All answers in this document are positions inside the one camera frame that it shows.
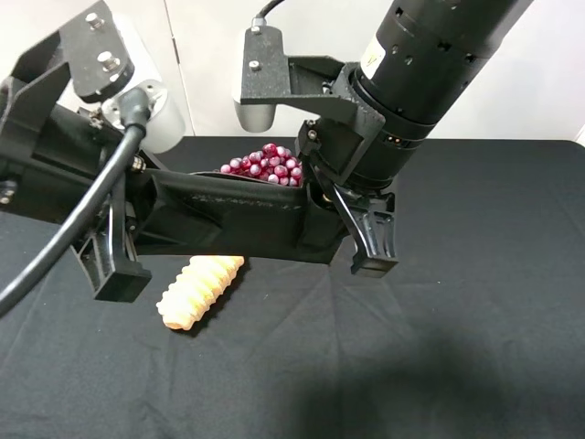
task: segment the pile of red beads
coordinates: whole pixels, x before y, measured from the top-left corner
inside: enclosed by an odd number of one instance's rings
[[[220,171],[282,186],[297,187],[303,183],[303,164],[290,149],[275,144],[266,144],[261,151],[243,158],[232,158]]]

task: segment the black tablecloth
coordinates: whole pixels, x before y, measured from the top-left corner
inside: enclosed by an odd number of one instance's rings
[[[429,141],[398,197],[386,278],[349,274],[351,242],[331,267],[251,259],[188,333],[154,306],[185,257],[143,258],[154,279],[122,305],[68,254],[0,321],[0,438],[585,437],[585,149]],[[0,216],[2,284],[54,229]]]

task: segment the yellow foam object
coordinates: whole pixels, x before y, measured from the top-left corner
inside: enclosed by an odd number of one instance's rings
[[[243,263],[241,256],[193,256],[156,304],[163,323],[171,329],[191,329],[231,284]]]

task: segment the white label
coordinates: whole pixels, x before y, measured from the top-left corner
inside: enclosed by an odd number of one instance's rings
[[[374,78],[376,70],[380,67],[384,57],[386,57],[386,50],[384,50],[380,43],[378,43],[376,36],[374,36],[367,46],[366,53],[364,53],[360,63],[362,71],[369,80]]]

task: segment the black cable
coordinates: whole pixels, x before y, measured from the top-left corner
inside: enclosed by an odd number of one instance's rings
[[[0,316],[20,302],[80,236],[138,151],[140,142],[146,136],[145,126],[150,111],[146,93],[134,90],[126,93],[125,99],[120,102],[122,123],[127,127],[120,144],[55,236],[0,293]]]
[[[271,10],[274,9],[283,1],[284,0],[271,0],[265,7],[263,7],[260,10],[260,12],[256,15],[256,18],[266,18],[266,16],[271,12]]]

